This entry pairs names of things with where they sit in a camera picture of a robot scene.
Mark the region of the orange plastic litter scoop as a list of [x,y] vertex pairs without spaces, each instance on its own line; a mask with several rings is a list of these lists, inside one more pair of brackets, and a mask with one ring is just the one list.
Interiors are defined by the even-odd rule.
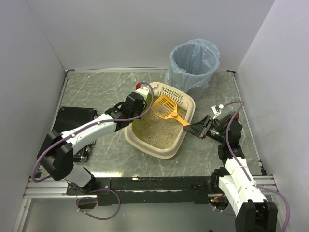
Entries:
[[175,119],[183,126],[188,126],[190,123],[181,118],[178,114],[178,106],[176,102],[167,95],[161,95],[152,104],[151,110],[162,119]]

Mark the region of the beige green litter box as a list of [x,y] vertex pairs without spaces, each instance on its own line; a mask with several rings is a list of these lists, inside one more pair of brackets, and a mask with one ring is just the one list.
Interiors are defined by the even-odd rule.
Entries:
[[[192,99],[192,97],[164,83],[152,82],[150,85],[152,86],[154,93],[147,98],[148,105],[150,104],[152,97],[154,97],[156,100],[163,94],[167,95],[177,103],[179,116],[185,121],[189,123],[191,122],[196,108],[195,101]],[[172,158],[177,153],[186,135],[186,132],[182,129],[172,147],[160,149],[149,145],[137,138],[133,133],[131,124],[124,129],[126,140],[138,150],[160,159]]]

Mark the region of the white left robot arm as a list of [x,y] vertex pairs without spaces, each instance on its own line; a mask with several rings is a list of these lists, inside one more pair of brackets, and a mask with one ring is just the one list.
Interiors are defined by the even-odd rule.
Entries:
[[41,146],[31,178],[38,183],[35,173],[42,165],[55,181],[65,179],[76,185],[93,188],[94,176],[84,167],[75,165],[73,156],[98,138],[117,132],[144,115],[149,89],[141,87],[130,93],[125,101],[105,111],[96,119],[75,129],[49,132]]

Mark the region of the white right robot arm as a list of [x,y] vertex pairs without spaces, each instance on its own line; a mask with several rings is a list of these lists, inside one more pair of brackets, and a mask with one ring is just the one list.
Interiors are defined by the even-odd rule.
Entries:
[[201,121],[183,127],[187,133],[217,142],[218,156],[223,167],[213,171],[211,186],[220,189],[235,213],[238,232],[274,232],[278,209],[266,199],[250,174],[239,141],[243,126],[232,114],[222,119],[206,116]]

